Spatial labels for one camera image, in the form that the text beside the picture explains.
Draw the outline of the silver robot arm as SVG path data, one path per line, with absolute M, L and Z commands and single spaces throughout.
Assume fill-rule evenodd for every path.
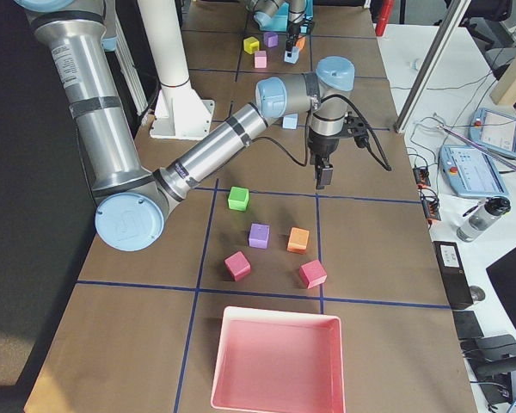
M 273 28 L 275 16 L 287 4 L 284 14 L 286 18 L 285 62 L 289 62 L 296 56 L 297 43 L 302 34 L 309 33 L 313 28 L 313 19 L 306 14 L 306 1 L 245 0 L 241 1 L 241 4 L 263 32 Z
M 191 85 L 175 4 L 139 2 L 160 83 L 158 102 L 166 111 L 160 133 L 193 141 L 171 165 L 149 171 L 140 162 L 106 58 L 116 45 L 114 2 L 24 1 L 21 6 L 35 38 L 49 48 L 68 98 L 95 174 L 95 228 L 109 246 L 136 251 L 156 242 L 189 190 L 288 114 L 310 114 L 307 145 L 316 182 L 329 184 L 327 143 L 345 132 L 343 119 L 355 77 L 348 59 L 330 56 L 312 72 L 261 80 L 252 102 L 211 127 L 213 102 L 202 100 Z

